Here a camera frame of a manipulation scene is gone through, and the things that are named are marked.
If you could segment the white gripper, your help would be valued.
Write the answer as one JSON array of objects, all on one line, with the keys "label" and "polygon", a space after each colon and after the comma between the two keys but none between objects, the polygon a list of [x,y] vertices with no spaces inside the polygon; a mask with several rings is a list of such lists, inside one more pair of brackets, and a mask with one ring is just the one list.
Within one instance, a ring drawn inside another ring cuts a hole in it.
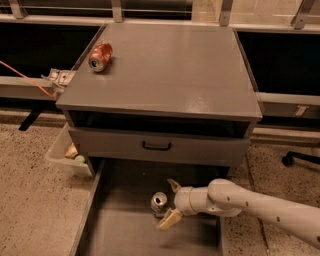
[{"label": "white gripper", "polygon": [[171,186],[171,189],[175,194],[174,205],[176,209],[169,208],[165,213],[164,217],[160,220],[157,225],[157,229],[160,231],[168,230],[175,224],[177,224],[183,216],[196,215],[196,211],[193,209],[191,204],[191,193],[193,187],[182,187],[181,185],[171,179],[167,179]]}]

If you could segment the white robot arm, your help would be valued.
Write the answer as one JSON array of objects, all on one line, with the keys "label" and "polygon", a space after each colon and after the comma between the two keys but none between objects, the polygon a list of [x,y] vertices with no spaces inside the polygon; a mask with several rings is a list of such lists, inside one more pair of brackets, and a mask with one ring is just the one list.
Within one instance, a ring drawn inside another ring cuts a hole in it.
[{"label": "white robot arm", "polygon": [[300,240],[320,248],[320,209],[247,190],[226,179],[214,179],[207,187],[182,187],[168,179],[174,192],[174,209],[169,208],[159,222],[167,230],[184,216],[206,213],[235,217],[245,211]]}]

